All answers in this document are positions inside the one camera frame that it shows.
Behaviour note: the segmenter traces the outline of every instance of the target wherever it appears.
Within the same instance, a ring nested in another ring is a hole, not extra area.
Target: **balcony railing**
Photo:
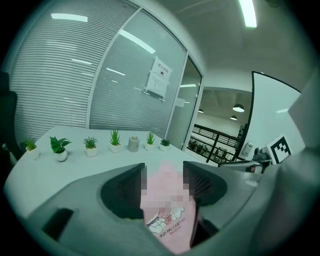
[[[213,161],[219,164],[236,160],[244,160],[240,157],[235,157],[234,153],[228,152],[226,149],[217,147],[217,143],[219,142],[221,144],[237,149],[240,142],[238,138],[198,124],[194,125],[192,132],[212,140],[211,144],[205,142],[202,139],[196,138],[195,136],[191,136],[187,147],[189,150],[207,158],[207,163],[209,161]]]

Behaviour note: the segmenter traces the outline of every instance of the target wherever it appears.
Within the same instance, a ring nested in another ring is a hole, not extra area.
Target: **glass wall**
[[[29,29],[10,74],[20,143],[54,126],[85,127],[109,43],[138,7],[122,0],[55,0]]]
[[[89,127],[149,130],[163,138],[186,56],[186,49],[162,24],[140,11],[119,32],[105,58],[94,89]],[[147,89],[154,64],[167,75],[163,95]]]

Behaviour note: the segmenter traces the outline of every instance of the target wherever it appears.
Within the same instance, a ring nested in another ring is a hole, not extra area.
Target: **small succulent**
[[[113,130],[111,131],[111,140],[110,143],[113,146],[118,146],[120,145],[120,135],[118,134],[119,131],[118,130]]]
[[[163,140],[161,140],[161,145],[168,147],[168,146],[170,146],[170,141],[167,139],[163,139]]]
[[[66,149],[65,146],[70,144],[71,141],[68,141],[66,138],[57,140],[56,137],[50,137],[51,148],[55,154],[61,154]]]
[[[83,142],[87,150],[92,150],[96,148],[96,143],[98,142],[98,140],[95,137],[88,137],[85,138]]]
[[[30,138],[30,139],[26,140],[23,144],[26,146],[26,148],[29,151],[32,151],[37,148],[35,143],[36,143],[36,140],[34,138]]]
[[[147,137],[146,137],[146,143],[149,145],[153,145],[155,142],[155,135],[153,132],[149,132]]]

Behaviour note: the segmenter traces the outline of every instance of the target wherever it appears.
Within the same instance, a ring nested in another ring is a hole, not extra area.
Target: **glass door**
[[[176,100],[167,140],[178,149],[182,149],[195,111],[200,90],[201,75],[188,57],[180,90]]]

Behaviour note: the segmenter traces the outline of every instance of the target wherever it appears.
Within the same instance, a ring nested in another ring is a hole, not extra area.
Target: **gray cylinder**
[[[137,152],[139,149],[140,139],[138,137],[130,137],[128,143],[128,150],[130,152]]]

